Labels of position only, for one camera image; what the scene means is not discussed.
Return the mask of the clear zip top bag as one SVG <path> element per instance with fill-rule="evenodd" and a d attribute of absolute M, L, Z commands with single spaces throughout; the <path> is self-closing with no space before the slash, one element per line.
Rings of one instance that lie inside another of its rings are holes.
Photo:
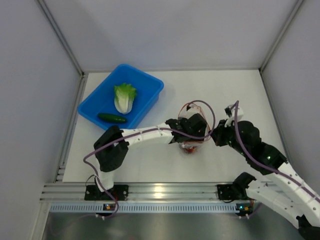
<path fill-rule="evenodd" d="M 191 104 L 188 104 L 188 103 L 186 103 L 184 106 L 189 106 L 189 105 L 197 105 L 197 104 L 195 104 L 195 103 L 191 103 Z M 205 117 L 205 114 L 204 114 L 204 112 L 203 112 L 203 110 L 202 110 L 202 108 L 201 108 L 201 114 L 200 115 L 202 115 L 202 117 L 205 119 L 205 120 L 207 120 L 206 119 L 206 117 Z M 208 140 L 210 139 L 210 137 L 206 137 L 206 138 L 204 138 L 204 140 L 189 140 L 189 141 L 184 141 L 184 142 L 181 142 L 181 143 L 179 143 L 179 147 L 180 147 L 180 149 L 182 150 L 182 148 L 183 147 L 191 147 L 191 146 L 193 146 L 193 147 L 198 147 L 198 149 L 205 143 L 205 142 L 207 142 Z"/>

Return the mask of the fake green lettuce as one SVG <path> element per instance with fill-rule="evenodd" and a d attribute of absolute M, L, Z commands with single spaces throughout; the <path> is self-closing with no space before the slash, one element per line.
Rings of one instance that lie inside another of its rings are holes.
<path fill-rule="evenodd" d="M 113 89 L 116 110 L 121 114 L 128 114 L 132 110 L 134 100 L 137 97 L 137 89 L 128 83 L 115 85 Z"/>

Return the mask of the fake green cucumber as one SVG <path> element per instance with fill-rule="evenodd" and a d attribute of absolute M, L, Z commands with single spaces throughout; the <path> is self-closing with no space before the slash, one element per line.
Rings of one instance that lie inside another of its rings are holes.
<path fill-rule="evenodd" d="M 110 113 L 99 113 L 97 117 L 101 121 L 104 121 L 107 123 L 125 124 L 128 121 L 125 117 L 122 117 L 116 114 L 110 114 Z"/>

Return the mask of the fake red bell pepper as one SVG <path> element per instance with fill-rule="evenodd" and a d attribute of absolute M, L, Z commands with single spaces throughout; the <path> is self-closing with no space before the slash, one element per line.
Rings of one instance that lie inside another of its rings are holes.
<path fill-rule="evenodd" d="M 186 154 L 193 154 L 197 151 L 198 147 L 197 146 L 187 146 L 187 147 L 183 147 L 182 150 L 186 153 Z"/>

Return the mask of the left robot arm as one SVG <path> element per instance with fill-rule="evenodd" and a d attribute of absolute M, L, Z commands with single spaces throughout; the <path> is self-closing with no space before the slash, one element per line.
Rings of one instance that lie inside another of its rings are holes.
<path fill-rule="evenodd" d="M 209 133 L 207 121 L 199 113 L 145 128 L 120 129 L 113 125 L 94 143 L 94 151 L 83 162 L 94 170 L 95 193 L 107 200 L 113 194 L 115 172 L 130 150 L 147 145 L 203 142 Z"/>

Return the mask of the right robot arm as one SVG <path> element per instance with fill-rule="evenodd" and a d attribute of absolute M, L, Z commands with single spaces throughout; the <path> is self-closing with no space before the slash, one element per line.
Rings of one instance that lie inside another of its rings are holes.
<path fill-rule="evenodd" d="M 281 190 L 276 193 L 243 172 L 233 181 L 240 199 L 253 198 L 287 219 L 305 240 L 320 238 L 320 196 L 294 170 L 274 146 L 262 141 L 260 131 L 249 121 L 221 120 L 211 133 L 216 146 L 229 146 L 241 154 L 255 171 Z"/>

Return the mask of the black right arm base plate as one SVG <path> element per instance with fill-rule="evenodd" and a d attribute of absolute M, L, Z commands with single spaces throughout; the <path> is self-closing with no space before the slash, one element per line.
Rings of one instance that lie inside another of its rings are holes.
<path fill-rule="evenodd" d="M 234 184 L 218 184 L 218 199 L 224 202 L 233 202 L 238 200 L 249 200 L 246 190 L 243 187 Z"/>

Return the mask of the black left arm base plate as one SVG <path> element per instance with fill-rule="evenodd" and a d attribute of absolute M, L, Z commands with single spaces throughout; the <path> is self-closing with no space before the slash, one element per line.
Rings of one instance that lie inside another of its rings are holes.
<path fill-rule="evenodd" d="M 125 201 L 128 197 L 129 186 L 125 184 L 116 184 L 108 190 L 117 201 Z M 84 195 L 85 201 L 112 201 L 113 199 L 103 190 L 100 191 L 97 185 L 87 185 Z"/>

